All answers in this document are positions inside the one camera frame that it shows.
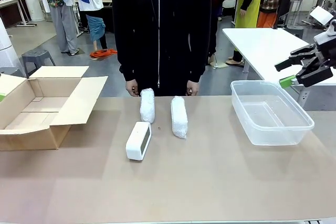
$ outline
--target open cardboard box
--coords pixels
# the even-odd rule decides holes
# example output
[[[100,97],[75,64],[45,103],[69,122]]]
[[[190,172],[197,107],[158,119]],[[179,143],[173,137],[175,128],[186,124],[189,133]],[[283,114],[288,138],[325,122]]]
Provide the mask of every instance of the open cardboard box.
[[[29,79],[1,75],[0,150],[58,149],[73,124],[85,124],[107,77],[88,67],[41,67]]]

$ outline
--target orange pants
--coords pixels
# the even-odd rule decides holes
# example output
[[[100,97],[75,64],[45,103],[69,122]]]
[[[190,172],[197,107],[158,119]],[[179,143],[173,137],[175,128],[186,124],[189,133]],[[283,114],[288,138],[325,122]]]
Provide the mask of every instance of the orange pants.
[[[277,20],[277,13],[260,12],[257,28],[273,28],[276,20]]]

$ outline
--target bubble wrap package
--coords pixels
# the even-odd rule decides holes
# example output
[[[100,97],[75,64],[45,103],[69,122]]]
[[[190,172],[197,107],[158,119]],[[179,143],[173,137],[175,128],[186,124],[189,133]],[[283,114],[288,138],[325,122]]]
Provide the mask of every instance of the bubble wrap package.
[[[141,120],[143,122],[153,123],[155,119],[155,103],[154,91],[152,89],[144,89],[141,91],[140,104]]]
[[[187,138],[188,117],[184,99],[174,97],[171,102],[173,133],[180,138]]]

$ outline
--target white rectangular device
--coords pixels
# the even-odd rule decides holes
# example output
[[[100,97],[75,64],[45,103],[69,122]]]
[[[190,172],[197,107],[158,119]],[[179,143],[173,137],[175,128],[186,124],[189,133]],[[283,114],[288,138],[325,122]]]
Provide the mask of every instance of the white rectangular device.
[[[136,122],[126,143],[127,158],[138,161],[143,160],[151,136],[152,129],[149,122]]]

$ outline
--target plastic bin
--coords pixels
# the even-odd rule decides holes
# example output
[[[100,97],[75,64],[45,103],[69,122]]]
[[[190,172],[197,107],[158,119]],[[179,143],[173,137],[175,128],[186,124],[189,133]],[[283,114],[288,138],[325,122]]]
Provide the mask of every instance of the plastic bin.
[[[280,85],[269,81],[233,81],[232,104],[254,145],[295,145],[314,121]]]

